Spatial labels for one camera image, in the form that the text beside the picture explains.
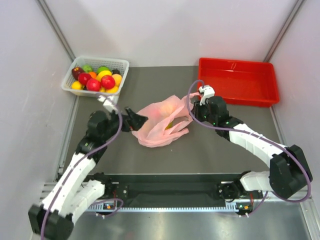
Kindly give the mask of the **pink plastic bag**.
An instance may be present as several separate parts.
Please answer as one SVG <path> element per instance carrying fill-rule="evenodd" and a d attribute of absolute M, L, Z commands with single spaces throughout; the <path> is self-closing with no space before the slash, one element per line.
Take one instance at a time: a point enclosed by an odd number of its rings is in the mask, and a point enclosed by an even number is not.
<path fill-rule="evenodd" d="M 179 98 L 172 95 L 167 99 L 152 103 L 141 109 L 138 114 L 148 117 L 147 122 L 132 134 L 144 147 L 164 147 L 189 133 L 188 125 L 193 121 L 188 109 L 193 108 L 187 96 Z M 169 123 L 173 127 L 166 129 Z"/>

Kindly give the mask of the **green yellow mango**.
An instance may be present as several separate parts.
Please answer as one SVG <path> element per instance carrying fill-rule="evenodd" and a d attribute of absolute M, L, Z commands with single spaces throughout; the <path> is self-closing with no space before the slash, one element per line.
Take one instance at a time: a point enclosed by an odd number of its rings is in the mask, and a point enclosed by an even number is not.
<path fill-rule="evenodd" d="M 166 130 L 168 130 L 168 129 L 170 129 L 170 128 L 172 128 L 173 127 L 173 122 L 170 122 L 167 126 L 166 126 Z"/>

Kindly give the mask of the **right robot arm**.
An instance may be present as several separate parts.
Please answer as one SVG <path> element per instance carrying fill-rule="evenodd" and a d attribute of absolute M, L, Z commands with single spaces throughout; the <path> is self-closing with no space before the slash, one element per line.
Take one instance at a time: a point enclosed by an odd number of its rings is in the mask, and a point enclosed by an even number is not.
<path fill-rule="evenodd" d="M 267 171 L 248 170 L 239 175 L 233 185 L 237 197 L 245 198 L 251 191 L 272 191 L 280 199 L 289 200 L 304 187 L 310 195 L 313 176 L 299 146 L 288 147 L 253 131 L 229 114 L 220 96 L 195 101 L 191 116 L 203 126 L 214 129 L 220 137 L 244 148 L 268 167 Z"/>

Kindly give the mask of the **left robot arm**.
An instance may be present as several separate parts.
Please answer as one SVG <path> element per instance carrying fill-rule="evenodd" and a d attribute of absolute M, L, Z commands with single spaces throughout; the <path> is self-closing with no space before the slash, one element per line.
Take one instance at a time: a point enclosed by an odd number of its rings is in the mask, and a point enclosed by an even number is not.
<path fill-rule="evenodd" d="M 41 203 L 28 211 L 31 229 L 40 239 L 67 240 L 82 214 L 100 197 L 113 194 L 113 185 L 104 180 L 91 179 L 85 187 L 81 185 L 120 132 L 138 131 L 148 120 L 129 107 L 125 111 L 99 110 L 90 115 L 69 166 Z"/>

